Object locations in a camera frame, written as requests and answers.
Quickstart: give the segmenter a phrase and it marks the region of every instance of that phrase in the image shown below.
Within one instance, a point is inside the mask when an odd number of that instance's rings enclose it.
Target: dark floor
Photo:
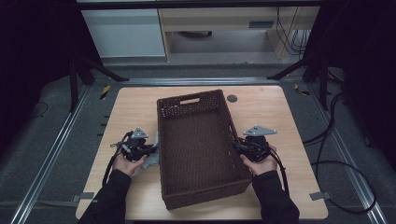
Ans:
[[[183,57],[182,54],[184,53],[180,49],[177,57]],[[187,58],[196,60],[191,55]],[[124,77],[268,77],[285,67],[286,64],[283,63],[273,65],[214,63],[214,65],[123,66],[110,67],[110,69]],[[326,123],[320,114],[314,97],[312,95],[302,95],[294,89],[294,83],[298,83],[301,90],[309,90],[301,79],[303,71],[304,69],[290,74],[289,77],[283,78],[276,85],[283,88],[302,140],[306,140],[321,133],[326,128]],[[101,124],[106,123],[107,118],[105,116],[110,115],[118,90],[128,87],[128,85],[116,83],[97,72],[95,72],[95,77],[96,80],[88,91],[85,104],[82,106],[72,130],[64,142],[62,151],[38,195],[40,202],[70,202],[73,195],[80,194],[84,189],[96,150],[101,141],[101,134],[105,131],[105,127]],[[100,100],[105,85],[111,85],[111,89],[106,99]],[[317,83],[312,84],[312,87],[316,88]],[[331,94],[328,95],[328,101],[330,102],[340,89],[336,85],[329,84],[329,90]],[[0,191],[2,192],[0,194],[0,223],[9,223],[13,218],[18,204],[34,182],[37,172],[69,115],[68,78],[65,77],[48,84],[42,91],[40,102],[47,104],[48,110],[42,116],[29,119],[13,139],[7,153],[2,155],[0,159]],[[32,117],[45,111],[46,106],[42,103],[36,105]],[[378,204],[385,214],[386,220],[388,223],[396,223],[395,171],[380,150],[375,147],[367,147],[364,144],[365,135],[361,132],[359,121],[355,118],[356,116],[354,116],[348,104],[339,103],[337,105],[335,127],[359,168],[374,184]],[[305,148],[309,160],[316,160],[318,148],[318,144]],[[321,158],[323,160],[340,160],[336,144],[330,137],[324,144]],[[361,199],[344,167],[321,165],[318,180],[323,190],[332,194],[335,202],[350,209],[362,209]],[[328,202],[326,204],[329,209],[329,216],[325,220],[302,220],[301,223],[383,223],[372,221],[366,214],[351,215]],[[26,223],[76,223],[75,213],[76,207],[36,205],[30,212]],[[135,223],[151,224],[159,222],[136,221]],[[250,222],[224,221],[223,223]]]

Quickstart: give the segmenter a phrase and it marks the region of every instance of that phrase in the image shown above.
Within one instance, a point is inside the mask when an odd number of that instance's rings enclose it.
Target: human hand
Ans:
[[[276,147],[269,145],[269,147],[276,151]],[[253,175],[261,175],[269,171],[276,170],[277,162],[272,156],[268,156],[260,162],[250,161],[245,155],[241,154],[242,162],[250,169]]]
[[[139,161],[128,161],[122,153],[120,153],[113,163],[113,170],[119,170],[128,176],[132,176],[137,167],[145,162],[147,155],[140,158]]]

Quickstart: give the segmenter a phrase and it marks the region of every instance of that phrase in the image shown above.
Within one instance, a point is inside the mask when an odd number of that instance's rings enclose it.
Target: light wood tabletop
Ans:
[[[301,219],[323,219],[328,210],[323,200],[312,201],[309,193],[318,192],[318,183],[306,156],[289,105],[278,86],[204,86],[150,87],[120,90],[98,148],[84,192],[95,194],[102,187],[102,178],[117,143],[129,131],[141,127],[149,134],[147,144],[153,144],[157,132],[157,100],[200,91],[223,90],[233,94],[235,103],[227,102],[237,134],[254,125],[277,130],[267,135],[276,146],[286,168],[290,197],[300,209]],[[81,200],[76,212],[80,218],[91,200]],[[227,220],[261,219],[261,207],[251,185],[243,194],[199,203],[175,210],[166,210],[161,196],[160,167],[150,165],[137,169],[126,198],[127,220]]]

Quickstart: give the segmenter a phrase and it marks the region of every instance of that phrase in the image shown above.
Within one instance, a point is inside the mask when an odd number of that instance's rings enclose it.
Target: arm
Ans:
[[[243,163],[253,173],[252,186],[262,206],[262,221],[268,224],[299,223],[300,211],[283,191],[277,175],[277,163],[271,156],[256,163],[241,155]]]
[[[131,176],[146,157],[143,156],[139,161],[128,161],[122,155],[117,156],[107,184],[96,194],[78,224],[124,223],[125,197],[131,186]]]
[[[264,223],[299,223],[300,212],[283,191],[276,171],[254,176],[252,185],[262,205]]]

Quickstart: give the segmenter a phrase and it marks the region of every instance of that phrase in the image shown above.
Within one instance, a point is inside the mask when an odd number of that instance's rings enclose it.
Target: brown woven basket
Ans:
[[[222,90],[159,99],[160,170],[167,209],[243,193],[251,182]]]

